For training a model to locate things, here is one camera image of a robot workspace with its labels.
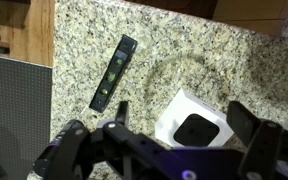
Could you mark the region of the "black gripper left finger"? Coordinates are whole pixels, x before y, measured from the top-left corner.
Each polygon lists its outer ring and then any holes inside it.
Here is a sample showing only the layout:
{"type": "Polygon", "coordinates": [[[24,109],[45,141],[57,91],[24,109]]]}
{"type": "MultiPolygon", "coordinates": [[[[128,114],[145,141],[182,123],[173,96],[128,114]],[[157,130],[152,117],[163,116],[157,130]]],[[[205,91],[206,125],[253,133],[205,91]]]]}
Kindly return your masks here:
{"type": "Polygon", "coordinates": [[[86,126],[70,129],[63,136],[43,180],[87,180],[96,163],[107,162],[115,170],[122,170],[121,153],[105,133],[105,126],[113,123],[126,127],[129,122],[127,101],[121,101],[116,116],[102,121],[90,132],[86,126]]]}

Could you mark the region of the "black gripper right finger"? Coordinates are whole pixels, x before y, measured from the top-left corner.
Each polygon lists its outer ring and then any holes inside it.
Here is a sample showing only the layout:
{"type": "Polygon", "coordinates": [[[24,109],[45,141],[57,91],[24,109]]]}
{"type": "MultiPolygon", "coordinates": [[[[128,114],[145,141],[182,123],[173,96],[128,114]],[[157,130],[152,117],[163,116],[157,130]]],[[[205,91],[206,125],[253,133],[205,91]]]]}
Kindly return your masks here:
{"type": "Polygon", "coordinates": [[[273,180],[282,126],[270,120],[260,120],[238,101],[229,103],[226,121],[247,147],[238,170],[241,179],[273,180]]]}

